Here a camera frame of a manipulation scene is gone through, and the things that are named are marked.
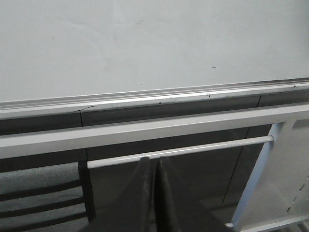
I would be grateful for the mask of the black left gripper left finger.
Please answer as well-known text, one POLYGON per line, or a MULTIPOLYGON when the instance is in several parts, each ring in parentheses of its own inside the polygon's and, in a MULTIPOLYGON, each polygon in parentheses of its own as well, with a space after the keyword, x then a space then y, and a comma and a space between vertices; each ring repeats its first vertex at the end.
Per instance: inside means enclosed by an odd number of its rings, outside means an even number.
POLYGON ((147 232, 152 204, 153 170, 142 158, 129 183, 110 207, 98 214, 83 232, 147 232))

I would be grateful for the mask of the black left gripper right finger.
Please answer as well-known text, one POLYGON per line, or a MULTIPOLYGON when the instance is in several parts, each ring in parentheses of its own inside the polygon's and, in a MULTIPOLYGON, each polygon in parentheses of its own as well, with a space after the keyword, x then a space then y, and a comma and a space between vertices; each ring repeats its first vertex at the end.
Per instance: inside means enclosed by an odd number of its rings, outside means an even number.
POLYGON ((156 166, 158 232, 231 232, 191 194, 167 157, 156 166))

